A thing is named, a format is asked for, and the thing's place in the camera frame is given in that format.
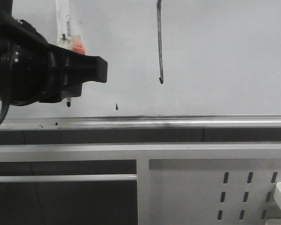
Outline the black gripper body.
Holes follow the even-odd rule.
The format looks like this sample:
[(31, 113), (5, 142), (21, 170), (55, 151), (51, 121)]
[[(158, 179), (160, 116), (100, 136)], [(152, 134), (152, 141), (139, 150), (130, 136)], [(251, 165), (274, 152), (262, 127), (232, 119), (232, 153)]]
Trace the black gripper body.
[(0, 0), (0, 101), (60, 102), (61, 48), (49, 44), (27, 21), (13, 18), (12, 7), (11, 0)]

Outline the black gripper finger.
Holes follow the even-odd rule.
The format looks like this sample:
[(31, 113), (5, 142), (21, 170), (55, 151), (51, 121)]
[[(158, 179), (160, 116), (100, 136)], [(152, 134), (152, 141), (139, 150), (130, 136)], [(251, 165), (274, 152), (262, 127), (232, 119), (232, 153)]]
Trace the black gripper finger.
[(108, 63), (99, 56), (87, 56), (50, 45), (46, 102), (58, 103), (82, 94), (85, 82), (107, 82)]

